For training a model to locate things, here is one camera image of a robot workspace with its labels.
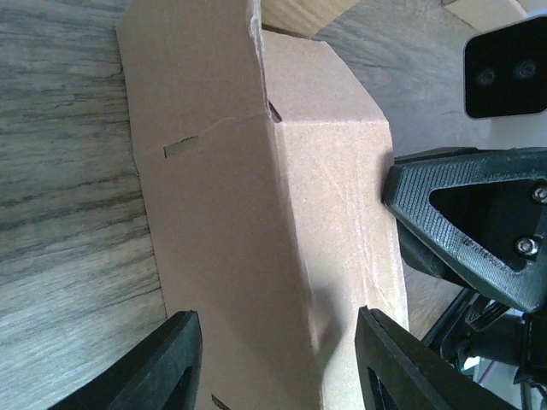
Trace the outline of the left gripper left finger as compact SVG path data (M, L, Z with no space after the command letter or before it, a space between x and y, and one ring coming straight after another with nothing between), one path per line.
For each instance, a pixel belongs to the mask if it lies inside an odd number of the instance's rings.
M198 314L177 312L54 409L193 409L202 364Z

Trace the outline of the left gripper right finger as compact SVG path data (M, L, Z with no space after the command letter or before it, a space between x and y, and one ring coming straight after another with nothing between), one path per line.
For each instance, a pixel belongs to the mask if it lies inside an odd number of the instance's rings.
M512 409L382 311L361 307L356 360L366 409Z

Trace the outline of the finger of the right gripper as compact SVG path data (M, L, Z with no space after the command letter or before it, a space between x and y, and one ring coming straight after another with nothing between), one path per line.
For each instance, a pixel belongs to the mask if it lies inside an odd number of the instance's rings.
M546 150L460 148L395 159L382 202L470 288L520 311L546 303Z

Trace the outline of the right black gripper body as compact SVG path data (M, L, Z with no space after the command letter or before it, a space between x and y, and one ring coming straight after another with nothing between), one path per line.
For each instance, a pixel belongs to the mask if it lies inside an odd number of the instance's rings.
M533 391L546 408L546 308L511 314L509 308L472 290L462 290L422 338L422 342L457 371L468 359L488 360L475 383L483 387L500 364L515 368L521 408L533 408Z

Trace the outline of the brown cardboard box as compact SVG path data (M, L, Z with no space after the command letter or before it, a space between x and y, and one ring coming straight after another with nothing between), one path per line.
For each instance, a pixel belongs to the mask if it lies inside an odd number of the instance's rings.
M380 200L387 119L257 1L132 1L117 25L168 313L203 335L199 409L361 409L358 310L408 322Z

